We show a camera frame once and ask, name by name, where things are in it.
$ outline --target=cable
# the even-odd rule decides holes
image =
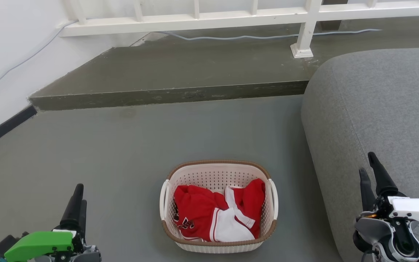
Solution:
[[[17,63],[15,66],[12,66],[9,70],[6,70],[5,73],[0,75],[0,80],[5,77],[5,75],[7,75],[7,73],[9,73],[10,71],[12,71],[13,69],[17,68],[18,66],[22,65],[23,63],[27,62],[28,60],[30,60],[30,58],[34,57],[35,55],[37,55],[38,53],[40,53],[40,51],[42,51],[43,49],[45,49],[46,46],[48,46],[58,35],[61,31],[63,31],[63,29],[68,26],[68,25],[72,25],[73,23],[77,22],[77,20],[75,21],[70,21],[67,22],[63,25],[61,25],[60,29],[54,32],[54,36],[50,38],[50,40],[48,40],[47,43],[45,43],[41,48],[39,48],[38,50],[36,50],[34,53],[32,53],[28,58],[24,59],[22,62]]]
[[[364,30],[360,30],[360,31],[336,31],[336,32],[325,32],[325,33],[314,33],[313,35],[334,35],[334,34],[339,34],[339,33],[362,33],[362,32],[369,32],[369,31],[381,31],[380,29],[364,29]],[[160,31],[157,33],[164,33],[165,35],[171,35],[171,36],[175,36],[178,37],[180,39],[183,40],[188,40],[188,41],[192,41],[192,40],[200,40],[200,39],[211,39],[211,40],[236,40],[236,39],[242,39],[242,38],[252,38],[252,39],[277,39],[277,38],[287,38],[287,37],[293,37],[293,36],[298,36],[298,34],[294,34],[294,35],[277,35],[277,36],[251,36],[251,35],[242,35],[242,36],[237,36],[237,37],[211,37],[211,36],[200,36],[200,37],[192,37],[192,38],[187,38],[181,35],[176,35],[173,32],[169,32],[169,31]]]
[[[374,253],[375,253],[375,251],[374,251],[374,250],[371,250],[371,249],[366,250],[366,251],[363,253],[363,256],[361,256],[361,262],[364,262],[364,258],[366,257],[366,255],[367,255],[367,254],[374,254]]]

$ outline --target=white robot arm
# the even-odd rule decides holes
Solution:
[[[356,218],[354,244],[374,262],[419,262],[419,199],[398,191],[384,166],[373,152],[368,153],[376,178],[376,194],[365,169],[360,169],[363,212]]]

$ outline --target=white plastic basket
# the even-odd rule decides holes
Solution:
[[[226,186],[245,187],[257,178],[263,180],[266,185],[260,237],[239,242],[195,242],[183,239],[173,222],[176,205],[173,195],[177,186],[193,184],[214,192],[222,192]],[[257,164],[229,160],[196,161],[178,166],[164,181],[159,211],[164,231],[184,250],[215,254],[246,252],[261,246],[274,232],[278,218],[278,192],[268,172]]]

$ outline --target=basket handle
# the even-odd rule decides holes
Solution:
[[[164,207],[166,206],[165,200],[169,188],[168,185],[169,179],[166,179],[166,181],[163,183],[163,187],[161,187],[161,194],[159,196],[159,215],[161,216],[161,220],[166,219],[166,210],[164,210]]]
[[[273,195],[272,202],[274,206],[274,220],[278,219],[278,212],[279,212],[279,199],[278,199],[278,190],[276,189],[276,185],[274,184],[274,181],[272,179],[268,179],[268,181],[271,183],[271,193]]]

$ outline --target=white railing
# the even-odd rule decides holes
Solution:
[[[419,16],[419,0],[378,2],[367,0],[363,4],[321,5],[322,0],[306,0],[304,7],[258,9],[258,0],[249,11],[200,13],[199,0],[193,0],[193,14],[150,15],[142,13],[140,0],[134,3],[135,17],[86,18],[79,0],[70,0],[78,22],[68,25],[61,36],[104,35],[109,33],[137,33],[204,28],[229,28],[250,25],[301,23],[298,40],[291,45],[294,57],[312,57],[310,49],[317,21],[350,20]]]

